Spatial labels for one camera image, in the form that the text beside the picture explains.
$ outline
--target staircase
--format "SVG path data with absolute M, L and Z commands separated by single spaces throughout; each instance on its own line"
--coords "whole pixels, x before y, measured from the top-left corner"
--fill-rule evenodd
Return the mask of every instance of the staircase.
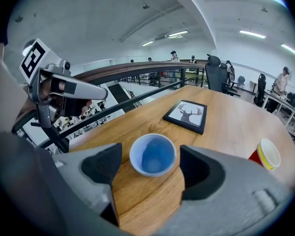
M 108 89 L 112 93 L 112 95 L 114 96 L 114 98 L 116 99 L 116 101 L 118 103 L 124 102 L 129 99 L 128 95 L 124 92 L 124 90 L 122 89 L 122 87 L 119 84 L 110 86 L 110 87 L 108 87 Z M 127 113 L 135 108 L 136 107 L 132 104 L 129 107 L 123 108 L 123 110 L 125 113 Z

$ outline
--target ceiling beam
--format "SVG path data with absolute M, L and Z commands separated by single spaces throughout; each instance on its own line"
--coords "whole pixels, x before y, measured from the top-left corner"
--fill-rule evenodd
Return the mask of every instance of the ceiling beam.
M 209 14 L 205 0 L 177 0 L 183 7 L 194 16 L 198 25 L 203 29 L 207 39 L 216 48 L 215 32 L 212 18 Z
M 176 10 L 182 9 L 183 6 L 181 4 L 178 4 L 176 6 L 170 7 L 162 12 L 157 13 L 156 15 L 148 18 L 147 20 L 145 20 L 144 22 L 139 23 L 138 25 L 136 25 L 132 30 L 130 30 L 128 33 L 126 33 L 121 39 L 120 42 L 124 42 L 128 37 L 130 37 L 132 34 L 134 34 L 135 32 L 137 32 L 138 30 L 142 29 L 144 26 L 152 23 L 153 21 L 155 21 L 156 19 L 159 19 L 171 12 L 174 12 Z

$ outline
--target wooden table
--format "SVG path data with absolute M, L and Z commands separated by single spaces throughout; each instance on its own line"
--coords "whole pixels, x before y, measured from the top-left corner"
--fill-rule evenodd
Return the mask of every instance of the wooden table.
M 286 100 L 281 99 L 279 95 L 277 95 L 273 92 L 270 92 L 269 90 L 265 90 L 265 101 L 262 105 L 262 109 L 264 109 L 266 107 L 266 103 L 269 99 L 275 100 L 276 102 L 278 102 L 280 104 L 279 109 L 277 110 L 277 112 L 275 114 L 276 116 L 279 114 L 282 106 L 288 108 L 292 112 L 290 118 L 285 123 L 285 127 L 287 127 L 289 125 L 291 119 L 293 118 L 293 115 L 295 114 L 295 108 L 292 107 Z
M 203 135 L 162 120 L 181 99 L 207 105 Z M 177 149 L 175 166 L 161 177 L 142 176 L 129 161 L 133 142 L 147 133 L 167 136 Z M 82 136 L 83 142 L 72 151 L 122 143 L 122 164 L 113 192 L 120 228 L 134 235 L 151 235 L 179 207 L 184 190 L 179 167 L 179 146 L 183 144 L 248 158 L 258 142 L 268 138 L 282 157 L 281 166 L 270 174 L 295 189 L 295 146 L 282 122 L 251 103 L 204 88 L 184 86 Z

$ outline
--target metal railing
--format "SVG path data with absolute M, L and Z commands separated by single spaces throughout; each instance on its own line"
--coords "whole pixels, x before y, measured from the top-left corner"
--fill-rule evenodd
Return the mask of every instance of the metal railing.
M 178 72 L 171 72 L 171 71 L 163 71 L 163 72 L 157 72 L 156 74 L 150 73 L 148 75 L 139 75 L 139 76 L 132 76 L 132 77 L 127 77 L 123 78 L 120 81 L 122 82 L 127 82 L 127 83 L 136 83 L 139 85 L 149 85 L 149 86 L 154 86 L 154 87 L 161 87 L 161 86 L 166 86 L 170 83 L 170 79 L 173 80 L 180 80 L 180 76 L 168 76 L 168 75 L 162 75 L 164 73 L 174 73 L 177 74 Z M 197 77 L 194 81 L 193 84 L 189 84 L 192 86 L 199 86 L 201 84 L 201 87 L 203 87 L 203 83 L 206 81 L 206 77 L 204 77 L 204 70 L 201 71 L 201 79 L 199 80 L 199 77 Z M 197 69 L 195 72 L 185 72 L 186 74 L 190 74 L 193 76 L 199 75 L 199 69 Z
M 131 99 L 132 99 L 132 98 L 135 98 L 135 95 L 133 94 L 132 91 L 130 91 L 130 90 L 128 90 L 128 89 L 126 89 L 126 91 L 127 91 L 127 93 L 130 95 Z M 136 108 L 142 106 L 142 104 L 141 104 L 140 101 L 137 101 L 137 102 L 133 103 L 133 105 L 134 105 Z
M 193 68 L 196 70 L 195 73 L 189 73 L 194 75 L 193 77 L 186 78 L 186 69 Z M 174 72 L 178 73 L 175 70 L 179 70 L 179 77 L 176 76 L 161 76 L 161 72 Z M 51 128 L 43 128 L 46 135 L 49 137 L 49 139 L 45 140 L 41 144 L 37 145 L 41 148 L 46 148 L 51 144 L 55 144 L 59 150 L 66 153 L 69 151 L 69 142 L 65 139 L 68 135 L 78 131 L 79 129 L 101 119 L 106 116 L 109 116 L 110 114 L 122 109 L 129 107 L 133 105 L 136 102 L 139 102 L 142 99 L 145 99 L 147 97 L 150 97 L 154 94 L 157 94 L 159 92 L 162 92 L 167 89 L 177 89 L 177 87 L 183 87 L 185 86 L 185 83 L 191 80 L 195 81 L 195 86 L 203 87 L 204 78 L 205 78 L 205 71 L 204 71 L 204 63 L 201 64 L 188 64 L 188 63 L 173 63 L 173 62 L 142 62 L 142 63 L 131 63 L 131 64 L 121 64 L 121 65 L 115 65 L 115 66 L 108 66 L 99 68 L 93 71 L 89 71 L 80 75 L 75 76 L 75 78 L 87 81 L 89 83 L 100 85 L 109 81 L 118 80 L 121 81 L 121 79 L 128 78 L 133 79 L 133 77 L 139 77 L 138 81 L 135 83 L 143 84 L 140 80 L 140 75 L 154 72 L 157 74 L 157 89 L 149 91 L 147 93 L 141 94 L 139 96 L 136 96 L 134 98 L 128 99 L 124 102 L 121 102 L 119 104 L 116 104 L 110 108 L 107 108 L 103 111 L 100 111 L 98 113 L 95 113 L 94 115 L 85 118 L 84 120 L 70 126 L 69 128 L 66 128 L 62 131 L 58 131 L 55 126 L 52 126 Z M 165 83 L 168 83 L 167 85 L 162 85 L 161 78 L 175 78 L 179 79 L 176 82 L 169 82 L 164 81 Z M 23 125 L 25 125 L 28 121 L 30 121 L 33 117 L 36 117 L 36 111 L 31 111 L 25 115 L 22 116 L 14 125 L 12 132 L 16 133 L 17 130 L 22 128 Z

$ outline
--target black frame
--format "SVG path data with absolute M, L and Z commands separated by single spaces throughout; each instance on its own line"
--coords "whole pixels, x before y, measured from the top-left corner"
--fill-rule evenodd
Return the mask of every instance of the black frame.
M 169 117 L 169 115 L 172 113 L 172 111 L 174 111 L 174 109 L 182 102 L 187 102 L 187 103 L 191 103 L 191 104 L 194 104 L 194 105 L 198 105 L 198 106 L 201 106 L 204 108 L 203 110 L 203 116 L 202 116 L 202 121 L 201 121 L 201 124 L 200 126 L 196 126 L 196 125 L 191 125 L 191 124 L 188 124 L 186 122 L 183 122 L 183 121 L 180 121 L 180 120 L 177 120 L 175 118 L 172 118 L 172 117 Z M 189 101 L 189 100 L 179 100 L 164 116 L 163 116 L 163 120 L 166 120 L 166 121 L 169 121 L 173 124 L 176 124 L 180 127 L 183 127 L 183 128 L 186 128 L 186 129 L 189 129 L 193 132 L 196 132 L 200 135 L 203 134 L 204 130 L 205 130 L 205 125 L 206 125 L 206 118 L 207 118 L 207 105 L 203 105 L 203 104 L 200 104 L 200 103 L 197 103 L 197 102 L 193 102 L 193 101 Z

